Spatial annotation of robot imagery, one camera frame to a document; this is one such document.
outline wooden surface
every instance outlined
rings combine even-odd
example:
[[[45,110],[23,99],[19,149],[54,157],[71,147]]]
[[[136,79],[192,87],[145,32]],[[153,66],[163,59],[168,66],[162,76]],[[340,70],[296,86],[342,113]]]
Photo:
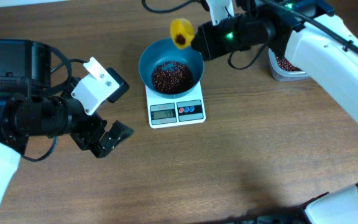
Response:
[[[358,36],[358,1],[329,2]],[[108,126],[118,119],[135,129],[104,159],[63,136],[46,161],[22,160],[0,223],[209,222],[298,205],[358,182],[358,126],[313,80],[273,80],[267,54],[245,71],[231,69],[226,56],[207,62],[206,122],[152,130],[138,60],[146,46],[168,37],[179,16],[195,26],[209,20],[197,4],[156,15],[126,0],[0,9],[0,38],[38,40],[70,58],[95,56],[114,67],[131,89],[98,113]],[[236,55],[236,64],[256,51]],[[86,74],[74,66],[74,76]],[[65,76],[59,71],[53,82]],[[27,154],[40,156],[49,145],[33,138]]]

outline white wall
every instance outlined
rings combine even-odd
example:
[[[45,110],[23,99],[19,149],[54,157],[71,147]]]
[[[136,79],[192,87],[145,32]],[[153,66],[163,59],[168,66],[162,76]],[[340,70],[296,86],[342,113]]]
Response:
[[[67,0],[0,0],[0,7],[20,6],[25,4],[38,4],[46,2],[67,1]]]

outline blue bowl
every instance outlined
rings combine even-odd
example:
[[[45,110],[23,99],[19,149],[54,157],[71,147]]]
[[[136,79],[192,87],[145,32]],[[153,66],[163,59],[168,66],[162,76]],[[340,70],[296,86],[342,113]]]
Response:
[[[193,74],[194,85],[189,90],[178,94],[159,93],[154,89],[152,83],[152,74],[157,65],[164,62],[176,61],[184,63]],[[191,92],[200,82],[204,74],[204,61],[201,53],[193,50],[191,47],[179,50],[175,47],[171,39],[163,39],[154,42],[144,50],[139,60],[139,74],[144,84],[155,94],[164,98],[180,98]]]

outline white bracket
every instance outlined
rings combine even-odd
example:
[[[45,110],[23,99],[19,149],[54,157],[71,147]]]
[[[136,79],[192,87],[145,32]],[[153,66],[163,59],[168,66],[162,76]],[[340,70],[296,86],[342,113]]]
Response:
[[[228,17],[234,17],[232,0],[206,0],[211,14],[212,25],[218,25]]]
[[[89,75],[81,79],[71,96],[81,102],[87,115],[92,115],[119,88],[119,84],[94,57],[84,63],[84,67]]]

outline scale control panel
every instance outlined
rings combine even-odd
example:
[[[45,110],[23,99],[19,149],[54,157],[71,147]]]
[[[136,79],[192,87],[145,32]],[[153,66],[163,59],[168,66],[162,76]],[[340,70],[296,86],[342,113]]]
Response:
[[[177,123],[173,126],[200,123],[205,120],[201,100],[165,103],[150,106],[152,125]]]

